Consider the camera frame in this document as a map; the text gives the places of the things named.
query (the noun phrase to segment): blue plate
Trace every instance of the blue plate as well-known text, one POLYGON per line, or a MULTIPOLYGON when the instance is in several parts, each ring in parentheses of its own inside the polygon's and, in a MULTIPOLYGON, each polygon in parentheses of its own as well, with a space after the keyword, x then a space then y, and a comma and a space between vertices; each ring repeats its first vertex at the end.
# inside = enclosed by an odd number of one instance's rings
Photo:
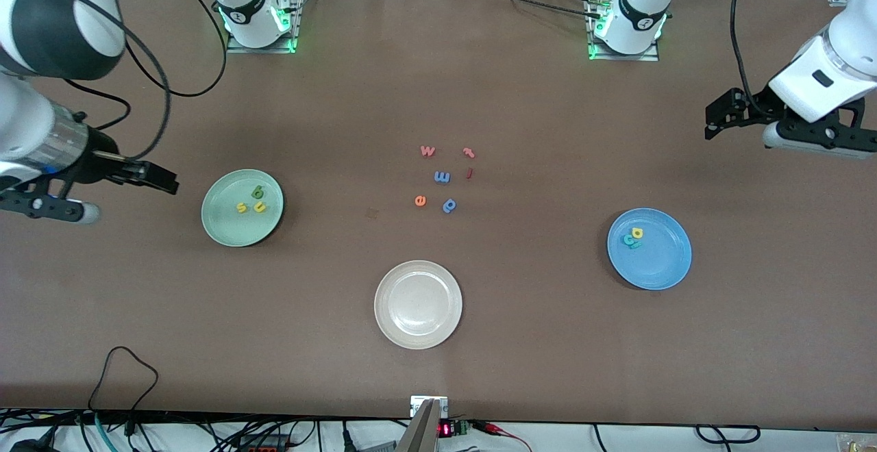
POLYGON ((682 281, 691 267, 691 242, 674 218, 656 209, 631 209, 608 230, 608 258, 628 283, 644 290, 666 290, 682 281), (642 228, 638 249, 624 243, 634 227, 642 228))

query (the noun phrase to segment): plate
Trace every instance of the plate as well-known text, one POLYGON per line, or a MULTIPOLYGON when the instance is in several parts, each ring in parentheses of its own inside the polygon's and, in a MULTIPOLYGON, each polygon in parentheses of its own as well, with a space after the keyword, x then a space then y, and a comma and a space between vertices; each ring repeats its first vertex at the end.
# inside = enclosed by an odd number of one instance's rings
POLYGON ((666 290, 679 284, 691 267, 691 242, 685 229, 656 209, 631 209, 608 230, 608 258, 628 283, 644 290, 666 290), (624 243, 632 228, 643 230, 638 249, 624 243))
POLYGON ((283 192, 271 175, 258 169, 239 169, 219 178, 201 203, 201 224, 204 231, 220 245, 248 247, 261 242, 277 227, 283 215, 283 192), (257 186, 262 187, 261 199, 253 197, 257 186), (265 212, 255 212, 254 206, 262 201, 265 212), (238 212, 238 203, 247 206, 244 214, 238 212))
POLYGON ((389 271, 375 293, 375 318, 386 339, 407 349, 429 349, 447 339, 463 314, 463 295, 441 265, 412 260, 389 271))

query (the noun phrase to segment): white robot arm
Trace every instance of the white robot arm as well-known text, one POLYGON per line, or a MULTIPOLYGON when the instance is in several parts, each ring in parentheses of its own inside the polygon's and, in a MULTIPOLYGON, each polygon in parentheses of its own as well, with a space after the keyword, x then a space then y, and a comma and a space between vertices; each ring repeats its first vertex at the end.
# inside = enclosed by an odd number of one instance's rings
POLYGON ((624 55, 643 53, 658 38, 671 0, 610 0, 594 35, 624 55))
MULTIPOLYGON (((118 0, 91 0, 121 21, 118 0)), ((288 0, 217 0, 232 36, 265 47, 289 30, 288 0)), ((94 80, 122 56, 125 34, 78 0, 0 0, 0 209, 32 218, 97 220, 97 208, 66 196, 103 179, 176 193, 176 175, 124 158, 115 141, 40 95, 24 77, 94 80), (59 196, 49 184, 62 180, 59 196)))
POLYGON ((877 152, 877 131, 861 127, 862 97, 877 89, 877 0, 845 9, 798 50, 761 93, 729 90, 707 107, 707 140, 729 127, 767 125, 767 147, 864 159, 877 152), (852 112, 851 125, 839 110, 852 112))

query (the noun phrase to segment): table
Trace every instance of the table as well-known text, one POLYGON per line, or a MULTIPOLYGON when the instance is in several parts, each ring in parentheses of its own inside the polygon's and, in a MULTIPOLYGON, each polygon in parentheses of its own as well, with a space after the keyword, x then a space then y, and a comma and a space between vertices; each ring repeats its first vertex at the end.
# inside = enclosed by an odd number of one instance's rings
MULTIPOLYGON (((173 89, 212 80, 194 0, 121 3, 173 89)), ((489 420, 873 425, 877 169, 764 150, 760 128, 704 140, 704 106, 739 84, 728 6, 674 0, 649 63, 589 61, 580 19, 511 0, 311 0, 298 53, 235 55, 215 90, 175 99, 150 159, 179 174, 177 196, 76 186, 103 208, 92 227, 0 216, 2 405, 82 407, 125 344, 162 373, 153 409, 398 417, 432 393, 489 420), (432 183, 470 165, 470 181, 432 183), (226 249, 199 210, 238 168, 276 177, 288 209, 266 242, 226 249), (608 226, 637 206, 691 238, 666 292, 608 263, 608 226), (420 352, 372 308, 386 271, 417 258, 465 300, 454 335, 420 352)), ((754 89, 837 12, 740 0, 754 89)), ((134 103, 111 134, 142 149, 162 93, 128 59, 91 85, 134 103)), ((38 87, 95 123, 119 111, 38 87)), ((119 355, 97 405, 128 407, 149 382, 119 355)))

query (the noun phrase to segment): white plate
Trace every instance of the white plate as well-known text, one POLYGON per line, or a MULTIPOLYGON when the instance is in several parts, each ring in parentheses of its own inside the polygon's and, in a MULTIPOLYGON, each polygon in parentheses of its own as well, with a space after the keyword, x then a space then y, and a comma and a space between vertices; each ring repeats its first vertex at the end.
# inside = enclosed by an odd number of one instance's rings
POLYGON ((441 265, 412 260, 389 271, 375 293, 375 318, 386 339, 407 349, 438 346, 454 333, 463 295, 441 265))

